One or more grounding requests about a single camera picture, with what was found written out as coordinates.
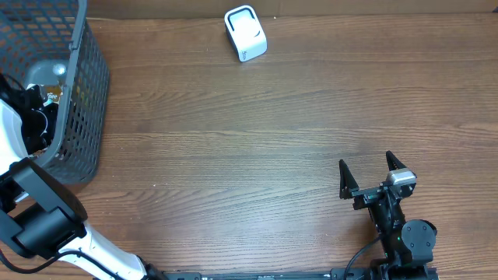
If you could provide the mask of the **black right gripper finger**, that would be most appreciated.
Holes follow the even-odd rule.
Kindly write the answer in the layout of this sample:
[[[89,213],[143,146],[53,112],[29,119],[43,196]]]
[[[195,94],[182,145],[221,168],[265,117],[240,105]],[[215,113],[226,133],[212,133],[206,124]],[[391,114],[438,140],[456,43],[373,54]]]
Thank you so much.
[[[359,185],[351,174],[349,167],[343,159],[339,160],[340,188],[339,197],[341,199],[353,198],[352,193],[359,190]]]
[[[403,164],[391,150],[386,151],[386,160],[388,164],[388,169],[390,171],[400,170],[406,168],[406,165]]]

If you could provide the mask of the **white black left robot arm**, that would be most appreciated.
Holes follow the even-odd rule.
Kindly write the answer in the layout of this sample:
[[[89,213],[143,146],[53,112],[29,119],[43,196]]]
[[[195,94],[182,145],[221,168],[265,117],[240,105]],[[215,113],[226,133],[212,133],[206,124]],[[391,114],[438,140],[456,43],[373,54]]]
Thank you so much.
[[[49,121],[37,89],[11,87],[1,77],[1,241],[21,257],[42,257],[36,268],[1,262],[11,271],[34,274],[64,261],[97,279],[163,279],[164,274],[96,231],[79,199],[37,165],[26,145],[43,139]]]

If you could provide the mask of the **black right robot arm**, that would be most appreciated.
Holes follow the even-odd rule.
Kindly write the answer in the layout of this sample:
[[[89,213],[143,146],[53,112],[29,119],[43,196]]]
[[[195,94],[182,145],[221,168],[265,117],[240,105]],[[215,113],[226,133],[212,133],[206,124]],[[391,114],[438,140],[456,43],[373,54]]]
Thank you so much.
[[[345,268],[331,270],[332,279],[438,279],[437,270],[428,268],[433,260],[437,228],[424,219],[407,221],[401,200],[413,194],[416,174],[391,151],[386,152],[388,175],[376,187],[360,189],[344,160],[339,161],[339,197],[352,199],[355,210],[366,208],[377,237],[361,248]],[[367,268],[353,268],[356,260],[376,243],[384,250]]]

